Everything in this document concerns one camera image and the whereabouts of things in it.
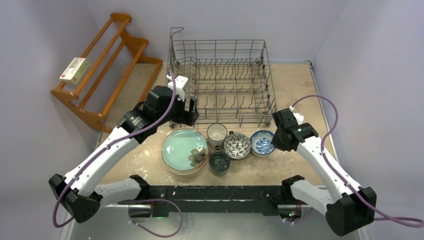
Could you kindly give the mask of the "blue white pattern bowl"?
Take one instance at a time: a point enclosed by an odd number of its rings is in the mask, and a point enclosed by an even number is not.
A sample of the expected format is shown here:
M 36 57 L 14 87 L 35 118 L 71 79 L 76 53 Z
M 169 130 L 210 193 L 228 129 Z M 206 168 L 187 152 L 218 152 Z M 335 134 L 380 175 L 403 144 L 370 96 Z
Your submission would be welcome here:
M 258 130 L 249 139 L 251 152 L 259 157 L 267 157 L 274 152 L 274 134 L 269 130 Z

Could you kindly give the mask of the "brown floral pattern bowl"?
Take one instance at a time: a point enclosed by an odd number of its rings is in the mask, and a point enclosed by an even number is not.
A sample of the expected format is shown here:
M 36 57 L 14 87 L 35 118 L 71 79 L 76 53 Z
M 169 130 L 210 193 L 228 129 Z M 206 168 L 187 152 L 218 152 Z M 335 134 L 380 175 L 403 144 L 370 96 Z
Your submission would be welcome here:
M 224 140 L 223 148 L 231 159 L 242 160 L 251 151 L 250 139 L 242 133 L 230 131 Z

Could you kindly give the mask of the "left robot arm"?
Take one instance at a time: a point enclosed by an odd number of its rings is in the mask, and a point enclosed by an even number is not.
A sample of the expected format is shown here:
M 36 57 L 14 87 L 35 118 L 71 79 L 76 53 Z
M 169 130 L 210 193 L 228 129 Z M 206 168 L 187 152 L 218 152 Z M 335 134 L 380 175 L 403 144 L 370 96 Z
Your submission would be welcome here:
M 154 135 L 160 125 L 173 122 L 193 126 L 199 116 L 197 99 L 189 99 L 185 109 L 183 96 L 167 86 L 155 86 L 145 101 L 126 112 L 115 128 L 99 147 L 82 163 L 65 175 L 54 174 L 48 181 L 57 199 L 53 208 L 52 222 L 57 228 L 56 215 L 62 206 L 77 223 L 90 219 L 99 209 L 122 201 L 146 203 L 150 185 L 140 176 L 100 185 L 103 177 L 129 152 Z

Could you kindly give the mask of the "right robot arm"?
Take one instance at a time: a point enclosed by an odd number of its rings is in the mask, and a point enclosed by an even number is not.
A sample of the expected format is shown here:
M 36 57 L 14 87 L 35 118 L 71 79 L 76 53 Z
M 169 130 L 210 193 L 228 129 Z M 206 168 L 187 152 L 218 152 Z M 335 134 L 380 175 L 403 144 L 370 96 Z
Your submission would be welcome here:
M 295 151 L 318 174 L 325 185 L 320 189 L 295 175 L 282 181 L 280 196 L 288 204 L 302 201 L 321 213 L 330 227 L 342 237 L 374 221 L 377 194 L 362 187 L 321 145 L 318 132 L 303 123 L 303 116 L 289 108 L 272 114 L 277 127 L 272 145 L 281 151 Z

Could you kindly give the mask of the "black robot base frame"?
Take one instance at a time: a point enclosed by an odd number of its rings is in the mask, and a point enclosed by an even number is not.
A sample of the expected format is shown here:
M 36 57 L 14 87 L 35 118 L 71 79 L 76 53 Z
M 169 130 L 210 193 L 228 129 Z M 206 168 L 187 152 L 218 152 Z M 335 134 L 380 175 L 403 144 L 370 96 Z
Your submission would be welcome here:
M 298 221 L 312 208 L 286 194 L 282 185 L 148 185 L 134 200 L 121 200 L 119 205 L 144 208 L 153 217 L 170 213 L 261 214 Z

